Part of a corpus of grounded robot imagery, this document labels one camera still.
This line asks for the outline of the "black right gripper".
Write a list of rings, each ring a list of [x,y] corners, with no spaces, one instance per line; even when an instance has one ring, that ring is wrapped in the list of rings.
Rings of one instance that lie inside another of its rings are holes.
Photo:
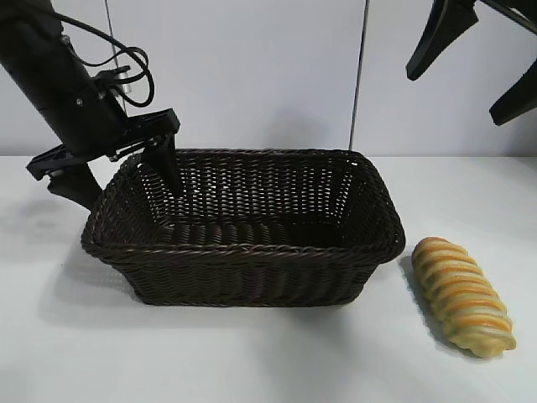
[[[407,65],[409,80],[418,80],[436,58],[478,22],[476,0],[435,0],[414,53]],[[536,0],[482,0],[490,8],[526,29],[536,29]],[[489,109],[493,122],[503,125],[536,108],[537,68],[534,62]]]

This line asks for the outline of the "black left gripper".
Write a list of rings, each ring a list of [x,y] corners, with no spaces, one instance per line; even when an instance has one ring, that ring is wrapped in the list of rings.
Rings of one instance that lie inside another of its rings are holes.
[[[108,89],[91,82],[39,113],[61,145],[34,157],[27,170],[38,181],[54,171],[48,184],[51,194],[90,211],[102,188],[85,163],[102,156],[117,161],[140,149],[142,161],[173,196],[183,191],[175,153],[180,121],[173,109],[129,117]]]

